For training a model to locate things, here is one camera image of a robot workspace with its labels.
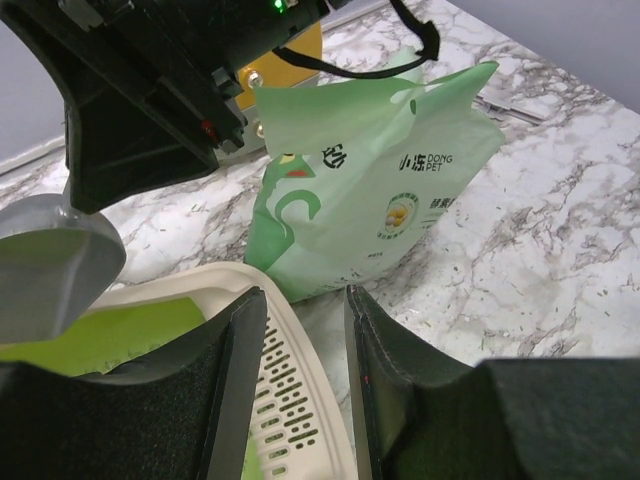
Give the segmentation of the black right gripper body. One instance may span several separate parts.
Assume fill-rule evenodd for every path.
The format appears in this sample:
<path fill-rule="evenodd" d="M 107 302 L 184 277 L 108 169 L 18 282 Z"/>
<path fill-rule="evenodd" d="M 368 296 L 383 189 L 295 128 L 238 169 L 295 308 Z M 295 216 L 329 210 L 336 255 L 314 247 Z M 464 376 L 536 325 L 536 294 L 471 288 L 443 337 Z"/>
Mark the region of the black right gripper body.
<path fill-rule="evenodd" d="M 244 146 L 238 72 L 341 1 L 56 1 L 69 53 L 196 154 Z"/>

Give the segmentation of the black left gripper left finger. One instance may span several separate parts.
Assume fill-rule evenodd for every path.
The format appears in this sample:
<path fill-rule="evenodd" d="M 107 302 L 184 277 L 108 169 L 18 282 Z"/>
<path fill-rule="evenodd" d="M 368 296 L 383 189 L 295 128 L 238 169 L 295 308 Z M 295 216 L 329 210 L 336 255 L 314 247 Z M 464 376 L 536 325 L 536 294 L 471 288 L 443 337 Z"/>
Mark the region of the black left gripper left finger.
<path fill-rule="evenodd" d="M 252 287 L 109 373 L 1 366 L 5 479 L 237 479 L 266 330 Z"/>

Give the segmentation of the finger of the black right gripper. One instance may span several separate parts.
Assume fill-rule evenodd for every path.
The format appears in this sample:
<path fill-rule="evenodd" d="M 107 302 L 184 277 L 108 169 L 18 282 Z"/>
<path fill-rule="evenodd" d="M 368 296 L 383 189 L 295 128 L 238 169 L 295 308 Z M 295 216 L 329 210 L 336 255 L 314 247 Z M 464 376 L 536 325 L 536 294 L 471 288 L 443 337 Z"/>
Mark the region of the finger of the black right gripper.
<path fill-rule="evenodd" d="M 96 213 L 218 169 L 211 139 L 175 102 L 54 1 L 4 1 L 1 20 L 51 76 L 65 104 L 71 205 Z"/>

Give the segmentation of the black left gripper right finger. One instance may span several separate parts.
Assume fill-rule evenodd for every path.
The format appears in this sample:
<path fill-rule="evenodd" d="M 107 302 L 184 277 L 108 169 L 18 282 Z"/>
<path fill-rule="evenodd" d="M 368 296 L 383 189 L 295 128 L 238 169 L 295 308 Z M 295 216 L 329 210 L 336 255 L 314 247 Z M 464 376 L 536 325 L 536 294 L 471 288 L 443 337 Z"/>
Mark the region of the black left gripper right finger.
<path fill-rule="evenodd" d="M 635 358 L 499 358 L 468 366 L 345 292 L 362 479 L 635 479 Z"/>

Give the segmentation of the silver metal scoop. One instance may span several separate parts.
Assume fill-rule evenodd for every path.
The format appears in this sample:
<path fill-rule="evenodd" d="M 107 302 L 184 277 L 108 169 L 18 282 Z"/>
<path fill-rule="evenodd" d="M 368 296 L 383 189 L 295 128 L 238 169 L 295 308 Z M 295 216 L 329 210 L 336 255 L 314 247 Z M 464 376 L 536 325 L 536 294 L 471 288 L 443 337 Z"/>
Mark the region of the silver metal scoop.
<path fill-rule="evenodd" d="M 116 280 L 122 239 L 102 214 L 61 194 L 38 194 L 1 210 L 1 342 L 50 340 L 64 333 Z"/>

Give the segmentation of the green cat litter bag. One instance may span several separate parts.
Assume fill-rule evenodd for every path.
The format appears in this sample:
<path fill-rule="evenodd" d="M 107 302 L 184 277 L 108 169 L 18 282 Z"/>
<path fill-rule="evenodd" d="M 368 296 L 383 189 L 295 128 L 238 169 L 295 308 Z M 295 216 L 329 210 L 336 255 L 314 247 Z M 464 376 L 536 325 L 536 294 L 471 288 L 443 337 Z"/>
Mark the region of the green cat litter bag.
<path fill-rule="evenodd" d="M 503 145 L 474 105 L 486 61 L 425 81 L 256 91 L 270 163 L 245 261 L 298 302 L 373 280 L 397 264 Z"/>

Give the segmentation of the grey plastic bag clip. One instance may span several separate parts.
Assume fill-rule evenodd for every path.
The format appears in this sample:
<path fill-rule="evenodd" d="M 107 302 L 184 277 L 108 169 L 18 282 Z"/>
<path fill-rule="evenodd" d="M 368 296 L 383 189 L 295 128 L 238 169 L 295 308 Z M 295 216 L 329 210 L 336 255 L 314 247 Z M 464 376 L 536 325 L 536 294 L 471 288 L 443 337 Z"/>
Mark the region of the grey plastic bag clip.
<path fill-rule="evenodd" d="M 543 117 L 515 106 L 496 95 L 479 93 L 474 101 L 481 111 L 494 120 L 504 121 L 508 117 L 512 117 L 531 125 L 540 125 L 544 122 Z"/>

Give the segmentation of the green cat litter pellets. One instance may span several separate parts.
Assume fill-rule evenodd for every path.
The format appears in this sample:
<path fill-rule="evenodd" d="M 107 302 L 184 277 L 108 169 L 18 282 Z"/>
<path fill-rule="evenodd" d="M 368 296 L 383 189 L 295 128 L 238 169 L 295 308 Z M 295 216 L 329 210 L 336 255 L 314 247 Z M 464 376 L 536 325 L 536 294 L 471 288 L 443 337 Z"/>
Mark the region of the green cat litter pellets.
<path fill-rule="evenodd" d="M 278 441 L 267 443 L 269 432 L 261 431 L 258 425 L 251 428 L 247 437 L 241 480 L 274 479 L 272 471 L 279 460 L 274 457 L 279 449 Z"/>

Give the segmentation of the beige green litter box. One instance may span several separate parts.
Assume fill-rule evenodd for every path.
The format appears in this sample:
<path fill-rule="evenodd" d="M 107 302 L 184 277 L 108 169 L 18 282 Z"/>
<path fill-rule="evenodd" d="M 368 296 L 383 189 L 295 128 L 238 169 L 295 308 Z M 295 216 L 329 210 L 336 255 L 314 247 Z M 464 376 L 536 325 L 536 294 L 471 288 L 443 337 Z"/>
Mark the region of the beige green litter box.
<path fill-rule="evenodd" d="M 251 287 L 264 291 L 266 333 L 250 429 L 278 441 L 274 479 L 354 479 L 355 460 L 329 380 L 275 283 L 253 267 L 218 262 L 104 293 L 65 334 L 3 344 L 4 360 L 57 373 L 107 372 L 220 313 Z"/>

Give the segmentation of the cream round drawer cabinet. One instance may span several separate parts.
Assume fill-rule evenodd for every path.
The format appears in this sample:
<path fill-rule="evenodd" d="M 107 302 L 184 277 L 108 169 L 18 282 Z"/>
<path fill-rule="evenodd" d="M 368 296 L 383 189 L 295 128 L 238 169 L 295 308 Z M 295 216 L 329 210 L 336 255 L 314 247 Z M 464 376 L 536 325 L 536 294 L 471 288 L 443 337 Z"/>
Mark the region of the cream round drawer cabinet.
<path fill-rule="evenodd" d="M 255 87 L 311 87 L 316 86 L 319 72 L 292 66 L 269 52 L 238 71 L 238 79 L 243 92 L 236 98 L 236 104 L 247 119 L 244 129 L 244 146 L 233 152 L 217 150 L 217 156 L 231 161 L 265 147 L 263 128 L 255 106 Z"/>

